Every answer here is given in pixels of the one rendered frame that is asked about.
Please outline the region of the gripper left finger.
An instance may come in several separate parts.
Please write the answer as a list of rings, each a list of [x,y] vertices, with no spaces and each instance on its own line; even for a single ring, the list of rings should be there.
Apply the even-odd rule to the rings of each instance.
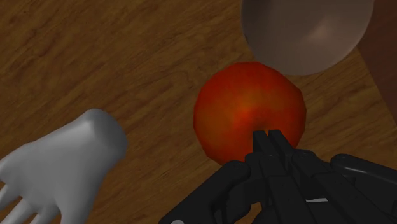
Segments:
[[[171,209],[158,224],[234,224],[265,198],[260,160],[277,156],[266,132],[253,133],[253,152],[230,161]]]

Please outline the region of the red apple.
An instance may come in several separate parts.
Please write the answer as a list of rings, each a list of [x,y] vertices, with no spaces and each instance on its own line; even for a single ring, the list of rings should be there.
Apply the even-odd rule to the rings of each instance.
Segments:
[[[301,90],[285,76],[259,62],[238,62],[200,89],[193,128],[205,154],[223,165],[252,152],[256,130],[280,130],[297,146],[306,117]]]

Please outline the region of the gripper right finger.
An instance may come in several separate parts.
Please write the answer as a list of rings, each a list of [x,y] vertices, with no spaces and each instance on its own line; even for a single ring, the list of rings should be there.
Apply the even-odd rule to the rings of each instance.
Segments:
[[[271,130],[269,139],[285,166],[327,199],[328,211],[335,210],[328,224],[397,224],[397,170],[348,154],[324,162],[292,148],[279,130]]]

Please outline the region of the white hand figure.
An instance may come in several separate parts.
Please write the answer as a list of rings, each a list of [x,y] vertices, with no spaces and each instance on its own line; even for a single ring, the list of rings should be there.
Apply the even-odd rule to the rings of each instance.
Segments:
[[[89,109],[77,119],[0,160],[0,210],[21,201],[0,224],[85,224],[100,185],[126,154],[127,137],[107,112]]]

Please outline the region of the grey round bowl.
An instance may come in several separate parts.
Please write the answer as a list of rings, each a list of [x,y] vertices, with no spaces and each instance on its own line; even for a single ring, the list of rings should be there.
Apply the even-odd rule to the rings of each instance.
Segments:
[[[258,62],[282,74],[334,66],[363,37],[375,0],[242,0],[241,25]]]

